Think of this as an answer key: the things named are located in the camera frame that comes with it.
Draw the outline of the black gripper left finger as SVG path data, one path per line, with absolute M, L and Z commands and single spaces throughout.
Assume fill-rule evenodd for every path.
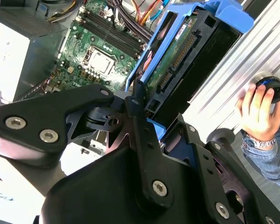
M 163 155 L 138 92 L 122 98 L 91 84 L 2 105 L 0 156 L 49 168 L 59 162 L 69 143 L 97 130 L 108 133 L 108 154 L 132 150 L 139 183 L 137 201 L 148 207 L 171 207 L 174 195 Z

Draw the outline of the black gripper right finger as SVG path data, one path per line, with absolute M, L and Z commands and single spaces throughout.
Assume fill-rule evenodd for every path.
M 198 131 L 177 116 L 168 129 L 168 156 L 197 169 L 205 199 L 204 215 L 217 224 L 280 224 L 280 211 L 266 197 L 235 154 L 235 134 L 213 131 L 207 143 Z

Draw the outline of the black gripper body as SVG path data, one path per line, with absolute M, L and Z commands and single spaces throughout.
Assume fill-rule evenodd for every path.
M 139 203 L 133 152 L 122 148 L 60 180 L 47 194 L 43 224 L 231 224 L 233 211 L 219 180 L 217 194 L 198 175 L 217 178 L 213 165 L 204 171 L 166 155 L 163 162 L 174 193 L 168 209 Z

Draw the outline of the person hand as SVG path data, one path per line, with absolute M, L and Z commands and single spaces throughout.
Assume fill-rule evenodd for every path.
M 280 101 L 271 111 L 273 96 L 272 88 L 251 84 L 236 104 L 242 129 L 258 141 L 272 140 L 280 127 Z

